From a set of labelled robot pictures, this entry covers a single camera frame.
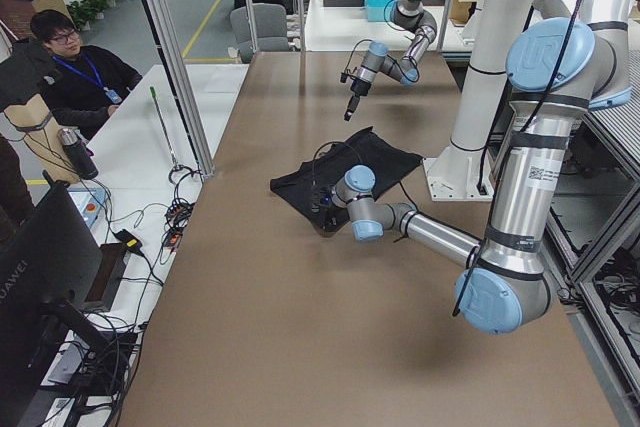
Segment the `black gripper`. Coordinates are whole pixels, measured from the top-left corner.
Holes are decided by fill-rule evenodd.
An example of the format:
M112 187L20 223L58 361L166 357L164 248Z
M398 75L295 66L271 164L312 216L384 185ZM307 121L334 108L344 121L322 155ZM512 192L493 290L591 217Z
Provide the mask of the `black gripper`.
M328 209L333 205L333 187L330 185L313 185L310 192L311 211L319 212L321 209Z
M350 90L352 92L352 97L348 101L344 113L345 121L349 121L357 110L360 97L368 95L369 89L373 83L373 71L370 69L357 69L354 72L345 70L340 74L340 82L346 83L348 79L351 80Z

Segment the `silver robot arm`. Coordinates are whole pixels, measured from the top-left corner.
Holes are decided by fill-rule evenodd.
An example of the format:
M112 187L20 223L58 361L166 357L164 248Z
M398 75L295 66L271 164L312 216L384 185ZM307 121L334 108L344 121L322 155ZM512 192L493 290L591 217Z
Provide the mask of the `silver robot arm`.
M377 73L381 72L403 85L416 83L419 80L418 62L436 40L437 22L424 9L422 0L395 0L385 8L385 20L411 33L413 38L399 59L389 54L384 43L372 41L358 69L343 71L340 81L352 80L352 96L344 114L346 121L355 113L360 99L368 95Z
M312 210L344 209L359 241L394 229L462 263L454 311L478 330L509 333L541 317L554 289L540 249L572 125L631 97L631 1L484 0L449 146L425 164L433 194L489 199L482 239L408 204L377 203L375 175L364 164L334 182L314 182ZM404 84L418 78L435 20L422 0L397 0L390 19L411 33L411 44L401 59L370 45L349 76L349 112L378 73Z

